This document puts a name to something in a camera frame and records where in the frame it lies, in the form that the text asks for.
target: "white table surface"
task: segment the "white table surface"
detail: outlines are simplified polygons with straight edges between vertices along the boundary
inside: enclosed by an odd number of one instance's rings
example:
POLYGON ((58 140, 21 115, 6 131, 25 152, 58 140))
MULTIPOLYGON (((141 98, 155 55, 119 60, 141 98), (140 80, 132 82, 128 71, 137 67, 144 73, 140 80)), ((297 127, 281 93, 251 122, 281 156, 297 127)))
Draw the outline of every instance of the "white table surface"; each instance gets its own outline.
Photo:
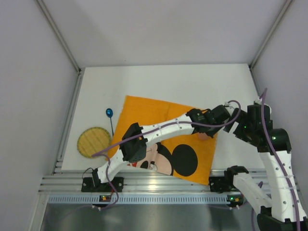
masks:
MULTIPOLYGON (((238 100, 246 110, 257 92, 246 64, 89 67, 85 69, 76 110, 64 153, 62 170, 100 167, 104 157, 89 159, 79 154, 77 140, 90 127, 111 134, 105 110, 112 108, 114 130, 126 95, 214 108, 238 100)), ((233 165, 264 168, 257 149, 233 134, 220 131, 212 169, 233 165)))

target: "mickey mouse ear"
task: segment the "mickey mouse ear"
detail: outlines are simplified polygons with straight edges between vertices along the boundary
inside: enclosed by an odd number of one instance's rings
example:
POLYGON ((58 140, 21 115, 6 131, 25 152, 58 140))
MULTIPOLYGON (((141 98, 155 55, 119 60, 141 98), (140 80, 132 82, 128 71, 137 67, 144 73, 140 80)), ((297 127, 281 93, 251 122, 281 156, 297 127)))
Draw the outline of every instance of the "mickey mouse ear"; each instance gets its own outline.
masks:
POLYGON ((184 177, 188 177, 197 170, 197 154, 191 146, 180 144, 172 153, 171 165, 177 173, 184 177))

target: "white wall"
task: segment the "white wall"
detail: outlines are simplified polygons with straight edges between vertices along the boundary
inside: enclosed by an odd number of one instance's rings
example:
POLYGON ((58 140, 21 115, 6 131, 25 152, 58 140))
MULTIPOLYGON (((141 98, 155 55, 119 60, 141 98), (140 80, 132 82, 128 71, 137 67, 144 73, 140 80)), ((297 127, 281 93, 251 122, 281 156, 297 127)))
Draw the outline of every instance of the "white wall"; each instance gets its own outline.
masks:
POLYGON ((33 0, 0 1, 0 230, 25 230, 77 77, 33 0))
POLYGON ((268 87, 275 127, 291 139, 293 170, 308 203, 308 1, 296 0, 259 60, 258 88, 268 87))
POLYGON ((250 63, 283 0, 44 0, 81 67, 250 63))

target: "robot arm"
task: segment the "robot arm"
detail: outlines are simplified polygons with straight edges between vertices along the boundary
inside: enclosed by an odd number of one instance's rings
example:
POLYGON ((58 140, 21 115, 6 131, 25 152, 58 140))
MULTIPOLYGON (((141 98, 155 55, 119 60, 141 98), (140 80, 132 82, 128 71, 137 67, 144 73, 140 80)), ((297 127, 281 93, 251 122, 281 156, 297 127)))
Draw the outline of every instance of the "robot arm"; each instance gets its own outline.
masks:
MULTIPOLYGON (((270 120, 270 108, 265 107, 266 127, 271 136, 272 144, 282 161, 288 176, 283 174, 275 156, 270 152, 268 143, 264 136, 264 130, 261 125, 261 105, 254 103, 247 107, 247 112, 241 109, 233 109, 229 104, 220 105, 213 110, 202 112, 198 109, 192 109, 178 118, 166 121, 160 124, 140 127, 138 123, 132 124, 123 139, 133 138, 120 145, 116 154, 111 158, 109 165, 109 179, 123 169, 128 163, 134 163, 145 157, 146 148, 156 142, 160 142, 179 135, 189 135, 196 132, 206 133, 213 137, 222 127, 202 127, 204 125, 222 125, 226 124, 224 130, 229 132, 233 123, 227 122, 234 120, 237 127, 234 134, 237 138, 257 147, 260 157, 264 163, 269 184, 271 187, 270 199, 253 182, 249 172, 244 168, 231 167, 225 171, 225 177, 230 185, 233 185, 247 198, 255 212, 258 214, 258 225, 260 230, 295 230, 296 210, 291 191, 294 190, 296 203, 298 203, 299 217, 302 230, 307 230, 308 221, 305 211, 298 199, 295 187, 295 181, 291 169, 291 145, 288 134, 283 129, 273 129, 272 120, 270 120), (290 189, 287 184, 287 178, 294 185, 290 189)), ((108 163, 93 171, 93 183, 99 185, 107 182, 106 168, 108 163)))
MULTIPOLYGON (((192 109, 177 118, 159 124, 142 127, 138 123, 132 124, 123 136, 123 139, 131 138, 138 134, 142 134, 142 136, 120 145, 116 154, 111 158, 108 169, 109 179, 112 180, 127 164, 142 160, 145 157, 146 148, 151 147, 157 142, 197 132, 205 132, 208 136, 213 137, 222 127, 204 128, 192 125, 192 122, 220 125, 230 118, 232 112, 233 109, 229 107, 229 104, 226 104, 225 106, 219 105, 213 110, 207 110, 204 113, 199 109, 192 109)), ((107 166, 108 163, 94 170, 92 173, 94 185, 107 182, 107 166)))

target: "black bracket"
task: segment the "black bracket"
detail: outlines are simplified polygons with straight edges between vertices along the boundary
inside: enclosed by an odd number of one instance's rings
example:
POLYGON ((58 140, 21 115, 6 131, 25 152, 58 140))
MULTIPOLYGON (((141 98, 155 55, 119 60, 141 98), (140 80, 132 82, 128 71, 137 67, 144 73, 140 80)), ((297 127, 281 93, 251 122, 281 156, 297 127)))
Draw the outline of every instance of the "black bracket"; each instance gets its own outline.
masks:
MULTIPOLYGON (((124 186, 124 178, 123 177, 115 177, 112 181, 115 189, 118 192, 122 192, 124 186)), ((99 184, 99 186, 95 187, 93 183, 92 177, 85 177, 82 181, 81 191, 84 193, 111 193, 112 188, 109 183, 99 184)))
POLYGON ((226 182, 234 188, 233 177, 238 173, 249 173, 248 170, 243 166, 232 166, 227 168, 227 171, 224 171, 226 182))
POLYGON ((208 180, 211 192, 225 193, 232 190, 225 177, 209 177, 208 180))
MULTIPOLYGON (((200 109, 192 109, 186 113, 186 116, 189 116, 192 122, 200 123, 200 124, 211 124, 217 125, 222 124, 225 120, 230 118, 230 114, 223 105, 219 105, 215 107, 213 110, 207 109, 206 112, 203 113, 200 109)), ((194 128, 193 133, 205 133, 209 137, 214 137, 214 135, 221 128, 205 128, 199 125, 192 125, 194 128)))
MULTIPOLYGON (((142 129, 143 127, 140 127, 138 123, 130 125, 122 137, 122 140, 133 137, 135 135, 140 135, 142 133, 142 129)), ((139 138, 135 138, 120 144, 120 149, 123 153, 123 160, 134 163, 144 159, 146 154, 147 141, 148 139, 145 139, 143 136, 141 136, 139 138)))
MULTIPOLYGON (((257 216, 258 226, 261 231, 296 231, 296 222, 291 222, 290 219, 285 219, 281 222, 271 216, 271 208, 261 207, 261 211, 257 216)), ((300 222, 300 230, 308 230, 308 220, 304 217, 300 222)))
MULTIPOLYGON (((238 190, 229 184, 225 177, 209 177, 209 184, 211 192, 215 193, 228 193, 238 192, 238 190)), ((227 195, 227 201, 230 202, 227 206, 236 207, 241 206, 244 202, 244 196, 240 195, 227 195)))

